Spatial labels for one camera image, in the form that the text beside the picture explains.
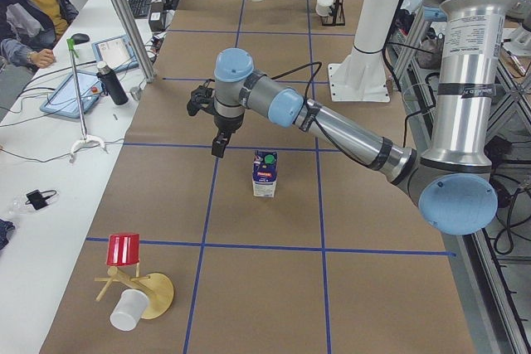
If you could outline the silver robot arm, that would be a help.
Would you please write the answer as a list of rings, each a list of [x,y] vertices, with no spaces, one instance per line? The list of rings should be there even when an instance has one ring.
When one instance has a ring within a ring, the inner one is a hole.
[[[507,11],[518,0],[422,0],[431,19],[446,23],[436,88],[430,104],[410,99],[401,88],[404,133],[413,147],[395,144],[341,114],[282,85],[256,69],[239,48],[221,51],[214,76],[192,93],[187,111],[214,118],[212,153],[221,157],[248,110],[273,124],[295,126],[383,174],[418,207],[423,219],[450,235],[468,235],[496,216],[485,138]]]

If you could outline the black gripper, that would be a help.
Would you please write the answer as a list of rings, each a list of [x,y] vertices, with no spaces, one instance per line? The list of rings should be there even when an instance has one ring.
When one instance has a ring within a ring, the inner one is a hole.
[[[195,116],[200,110],[214,118],[214,124],[221,131],[212,140],[212,155],[223,158],[229,144],[229,133],[235,133],[244,120],[245,110],[242,106],[225,105],[215,96],[215,90],[205,85],[199,85],[191,92],[187,103],[189,116]]]

